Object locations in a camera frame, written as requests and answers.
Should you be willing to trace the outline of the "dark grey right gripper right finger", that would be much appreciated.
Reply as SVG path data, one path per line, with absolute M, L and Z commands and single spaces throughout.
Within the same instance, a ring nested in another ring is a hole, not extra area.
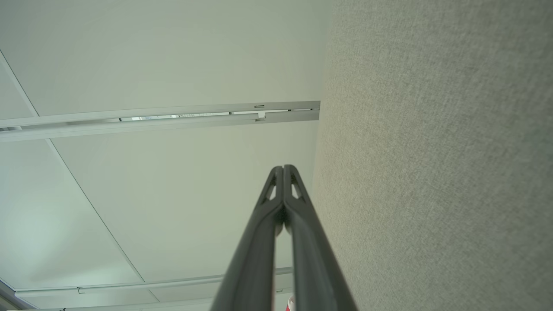
M 356 311 L 347 282 L 300 173 L 284 166 L 284 206 L 292 235 L 297 311 Z

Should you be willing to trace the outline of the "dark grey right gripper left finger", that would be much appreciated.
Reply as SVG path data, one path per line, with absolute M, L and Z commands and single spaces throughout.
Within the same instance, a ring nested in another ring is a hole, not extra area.
M 272 311 L 275 240 L 282 232 L 284 168 L 271 169 L 223 277 L 212 311 Z

